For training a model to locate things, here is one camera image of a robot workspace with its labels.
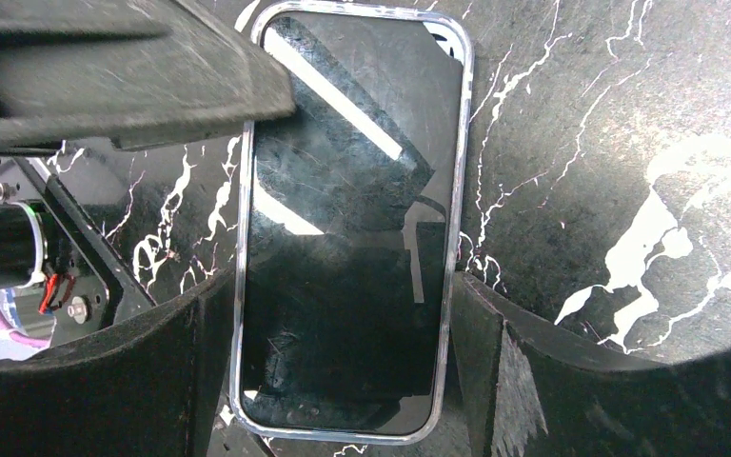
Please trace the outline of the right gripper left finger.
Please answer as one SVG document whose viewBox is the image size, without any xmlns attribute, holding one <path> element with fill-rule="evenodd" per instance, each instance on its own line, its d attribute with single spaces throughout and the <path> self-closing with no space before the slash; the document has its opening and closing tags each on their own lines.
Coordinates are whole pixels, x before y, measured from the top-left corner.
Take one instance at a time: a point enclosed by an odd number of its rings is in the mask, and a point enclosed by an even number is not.
<svg viewBox="0 0 731 457">
<path fill-rule="evenodd" d="M 204 456 L 234 274 L 24 361 L 0 360 L 0 456 Z"/>
</svg>

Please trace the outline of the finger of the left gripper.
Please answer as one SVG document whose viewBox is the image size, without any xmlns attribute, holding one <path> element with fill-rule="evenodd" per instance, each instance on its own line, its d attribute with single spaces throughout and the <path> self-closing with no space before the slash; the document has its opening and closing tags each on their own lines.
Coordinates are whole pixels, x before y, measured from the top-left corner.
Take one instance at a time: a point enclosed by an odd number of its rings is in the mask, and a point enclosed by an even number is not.
<svg viewBox="0 0 731 457">
<path fill-rule="evenodd" d="M 286 69 L 198 1 L 0 1 L 0 155 L 189 143 L 294 109 Z"/>
</svg>

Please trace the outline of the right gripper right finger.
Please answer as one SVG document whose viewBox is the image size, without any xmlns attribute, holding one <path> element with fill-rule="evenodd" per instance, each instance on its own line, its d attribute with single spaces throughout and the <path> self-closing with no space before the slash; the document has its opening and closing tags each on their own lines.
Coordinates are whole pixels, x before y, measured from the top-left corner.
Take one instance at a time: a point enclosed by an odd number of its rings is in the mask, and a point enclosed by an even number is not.
<svg viewBox="0 0 731 457">
<path fill-rule="evenodd" d="M 476 456 L 731 456 L 731 349 L 675 365 L 629 356 L 464 272 L 451 335 Z"/>
</svg>

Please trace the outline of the phone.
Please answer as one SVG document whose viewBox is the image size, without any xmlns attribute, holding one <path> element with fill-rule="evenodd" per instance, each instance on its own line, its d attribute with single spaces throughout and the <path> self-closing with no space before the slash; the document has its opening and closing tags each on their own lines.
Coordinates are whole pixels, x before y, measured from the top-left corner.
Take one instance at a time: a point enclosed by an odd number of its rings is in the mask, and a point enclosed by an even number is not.
<svg viewBox="0 0 731 457">
<path fill-rule="evenodd" d="M 295 111 L 242 135 L 229 400 L 267 437 L 406 446 L 442 410 L 474 51 L 431 10 L 280 1 Z"/>
</svg>

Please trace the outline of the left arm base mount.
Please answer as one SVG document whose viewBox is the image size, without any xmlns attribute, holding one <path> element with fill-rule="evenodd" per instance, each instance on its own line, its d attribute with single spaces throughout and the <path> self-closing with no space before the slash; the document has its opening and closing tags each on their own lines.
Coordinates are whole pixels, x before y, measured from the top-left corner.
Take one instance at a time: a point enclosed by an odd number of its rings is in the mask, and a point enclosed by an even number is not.
<svg viewBox="0 0 731 457">
<path fill-rule="evenodd" d="M 44 349 L 155 308 L 113 245 L 146 174 L 135 162 L 103 140 L 64 143 L 51 157 L 0 156 L 0 205 L 32 208 L 46 241 L 40 282 L 0 287 L 0 338 Z"/>
</svg>

